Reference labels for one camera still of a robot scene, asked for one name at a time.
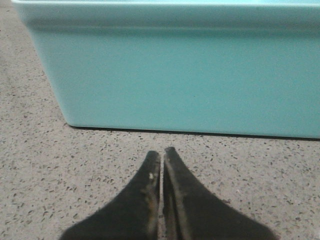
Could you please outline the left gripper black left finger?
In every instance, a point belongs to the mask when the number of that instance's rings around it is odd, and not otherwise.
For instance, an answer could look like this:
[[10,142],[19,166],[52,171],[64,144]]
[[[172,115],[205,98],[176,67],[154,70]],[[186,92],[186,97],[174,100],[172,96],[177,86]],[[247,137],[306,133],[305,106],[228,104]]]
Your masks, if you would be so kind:
[[62,240],[156,240],[161,158],[149,151],[126,187],[106,206],[68,228]]

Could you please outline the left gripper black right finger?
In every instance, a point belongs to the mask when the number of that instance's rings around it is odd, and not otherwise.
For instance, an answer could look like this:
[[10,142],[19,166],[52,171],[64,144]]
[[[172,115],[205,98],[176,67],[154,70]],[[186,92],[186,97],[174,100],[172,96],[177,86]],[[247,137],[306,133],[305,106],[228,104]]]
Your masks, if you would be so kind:
[[164,156],[164,217],[169,240],[275,240],[265,225],[211,193],[187,168],[174,147]]

